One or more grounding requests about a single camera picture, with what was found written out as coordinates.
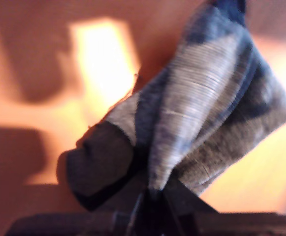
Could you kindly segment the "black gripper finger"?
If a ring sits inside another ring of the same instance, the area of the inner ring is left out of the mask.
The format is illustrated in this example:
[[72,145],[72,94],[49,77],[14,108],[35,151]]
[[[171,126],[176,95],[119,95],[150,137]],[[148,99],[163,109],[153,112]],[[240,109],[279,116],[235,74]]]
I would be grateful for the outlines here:
[[196,216],[218,211],[190,191],[180,181],[168,181],[163,190],[165,236],[199,236]]
[[140,236],[142,211],[146,193],[143,191],[136,199],[134,207],[129,214],[116,211],[113,214],[113,235],[114,236]]

